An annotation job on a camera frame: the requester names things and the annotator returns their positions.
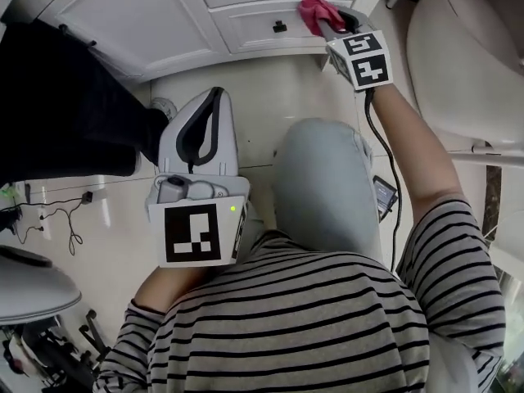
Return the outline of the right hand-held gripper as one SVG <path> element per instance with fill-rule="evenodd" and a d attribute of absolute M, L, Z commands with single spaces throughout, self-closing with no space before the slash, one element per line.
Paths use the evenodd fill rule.
<path fill-rule="evenodd" d="M 392 84 L 391 56 L 383 32 L 370 26 L 369 18 L 360 11 L 345 6 L 338 6 L 337 11 L 344 21 L 343 30 L 356 32 L 338 33 L 328 21 L 319 20 L 336 71 L 356 92 Z"/>

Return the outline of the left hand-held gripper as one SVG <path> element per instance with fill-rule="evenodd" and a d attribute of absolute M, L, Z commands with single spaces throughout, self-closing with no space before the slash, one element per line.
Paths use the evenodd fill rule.
<path fill-rule="evenodd" d="M 156 176 L 146 208 L 159 266 L 235 264 L 251 186 L 237 176 L 233 108 L 223 88 L 195 96 L 169 122 L 158 167 L 164 174 Z"/>

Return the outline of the pink knitted cloth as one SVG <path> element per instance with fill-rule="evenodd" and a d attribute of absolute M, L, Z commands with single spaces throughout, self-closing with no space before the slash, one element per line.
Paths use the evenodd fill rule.
<path fill-rule="evenodd" d="M 301 0 L 297 10 L 311 34 L 315 36 L 323 36 L 319 25 L 321 20 L 325 20 L 336 32 L 346 27 L 337 8 L 325 0 Z"/>

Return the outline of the person's right forearm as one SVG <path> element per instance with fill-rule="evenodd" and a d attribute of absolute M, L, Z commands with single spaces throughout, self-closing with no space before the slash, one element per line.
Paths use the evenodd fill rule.
<path fill-rule="evenodd" d="M 463 195 L 449 153 L 395 85 L 375 89 L 373 109 L 408 189 L 415 222 L 440 198 Z"/>

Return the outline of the person's left forearm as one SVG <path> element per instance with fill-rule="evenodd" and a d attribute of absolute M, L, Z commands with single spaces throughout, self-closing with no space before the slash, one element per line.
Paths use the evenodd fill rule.
<path fill-rule="evenodd" d="M 132 304 L 152 313 L 165 314 L 186 293 L 211 278 L 209 268 L 157 267 L 138 288 Z"/>

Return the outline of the white vanity cabinet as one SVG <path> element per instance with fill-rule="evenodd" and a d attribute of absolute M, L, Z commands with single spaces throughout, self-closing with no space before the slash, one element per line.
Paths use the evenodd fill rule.
<path fill-rule="evenodd" d="M 149 80 L 221 62 L 322 52 L 299 1 L 9 0 L 2 19 L 46 22 L 89 45 L 118 78 Z"/>

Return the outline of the light blue jeans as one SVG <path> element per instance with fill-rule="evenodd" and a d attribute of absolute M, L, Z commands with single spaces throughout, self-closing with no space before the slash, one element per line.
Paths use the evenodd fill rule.
<path fill-rule="evenodd" d="M 271 237 L 310 251 L 349 251 L 382 261 L 372 152 L 341 122 L 306 119 L 292 125 L 273 163 L 276 229 L 267 231 L 254 207 L 242 234 L 239 260 Z"/>

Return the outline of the white cabinet door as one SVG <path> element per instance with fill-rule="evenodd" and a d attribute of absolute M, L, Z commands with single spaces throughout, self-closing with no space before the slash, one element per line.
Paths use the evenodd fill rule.
<path fill-rule="evenodd" d="M 54 0 L 42 15 L 97 42 L 125 75 L 151 79 L 227 53 L 204 0 Z"/>

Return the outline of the black box device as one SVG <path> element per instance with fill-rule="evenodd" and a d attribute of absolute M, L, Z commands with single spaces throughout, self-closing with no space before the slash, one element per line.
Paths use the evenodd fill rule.
<path fill-rule="evenodd" d="M 398 201 L 397 189 L 377 175 L 373 177 L 373 186 L 377 196 L 378 218 L 382 222 Z"/>

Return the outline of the white rounded appliance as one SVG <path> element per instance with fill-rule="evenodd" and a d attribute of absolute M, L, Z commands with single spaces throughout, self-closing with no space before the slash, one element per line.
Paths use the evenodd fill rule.
<path fill-rule="evenodd" d="M 0 246 L 0 326 L 51 318 L 81 299 L 73 280 L 48 258 Z"/>

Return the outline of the black wheeled stand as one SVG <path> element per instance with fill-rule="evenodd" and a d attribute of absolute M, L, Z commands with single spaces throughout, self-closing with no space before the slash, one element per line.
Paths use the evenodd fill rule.
<path fill-rule="evenodd" d="M 10 372 L 39 382 L 41 393 L 93 393 L 100 365 L 110 352 L 90 309 L 79 333 L 91 346 L 81 350 L 68 337 L 60 315 L 32 323 L 0 325 L 0 358 Z"/>

